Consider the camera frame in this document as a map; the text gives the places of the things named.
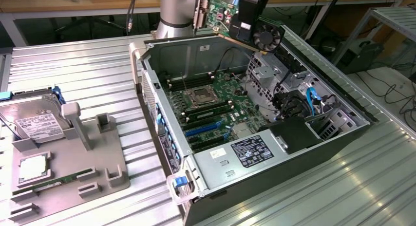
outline hard drive label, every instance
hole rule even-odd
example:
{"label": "hard drive label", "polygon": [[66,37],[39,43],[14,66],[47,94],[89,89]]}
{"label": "hard drive label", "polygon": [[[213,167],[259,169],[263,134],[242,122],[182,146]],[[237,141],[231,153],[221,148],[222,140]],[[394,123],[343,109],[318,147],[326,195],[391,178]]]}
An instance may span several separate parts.
{"label": "hard drive label", "polygon": [[17,123],[34,140],[63,134],[63,129],[53,113],[19,119]]}
{"label": "hard drive label", "polygon": [[233,144],[233,149],[246,168],[275,157],[261,135]]}

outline metal table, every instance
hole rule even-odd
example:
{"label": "metal table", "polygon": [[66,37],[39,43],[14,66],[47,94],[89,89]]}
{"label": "metal table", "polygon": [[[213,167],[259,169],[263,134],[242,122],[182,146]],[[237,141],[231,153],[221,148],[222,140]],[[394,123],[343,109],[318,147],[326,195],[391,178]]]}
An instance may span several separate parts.
{"label": "metal table", "polygon": [[[131,187],[29,224],[182,225],[178,207],[134,93],[129,38],[111,38],[17,48],[10,69],[13,91],[59,84],[78,101],[83,119],[110,112],[118,120]],[[287,31],[286,38],[381,120],[371,131],[326,163],[199,223],[226,225],[375,225],[416,223],[415,132],[310,47]],[[2,130],[3,175],[11,155],[9,130]],[[0,177],[0,193],[7,191]],[[7,201],[0,202],[0,214]],[[2,225],[13,223],[0,221]]]}
{"label": "metal table", "polygon": [[402,33],[416,42],[416,9],[411,7],[371,8],[353,31],[346,44],[337,52],[333,63],[337,65],[343,58],[353,41],[361,35],[371,18],[377,18],[385,25]]}

